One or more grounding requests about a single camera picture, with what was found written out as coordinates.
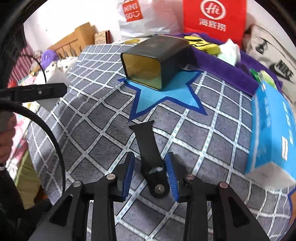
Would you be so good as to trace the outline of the person left hand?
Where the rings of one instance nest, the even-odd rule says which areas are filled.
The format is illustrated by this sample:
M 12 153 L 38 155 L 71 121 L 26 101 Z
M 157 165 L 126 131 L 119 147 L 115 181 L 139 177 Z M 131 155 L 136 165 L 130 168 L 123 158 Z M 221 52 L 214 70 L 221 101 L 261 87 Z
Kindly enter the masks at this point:
M 6 131 L 1 133 L 0 141 L 0 163 L 5 164 L 11 154 L 11 148 L 13 146 L 13 137 L 16 133 L 16 116 L 13 114 L 6 127 Z

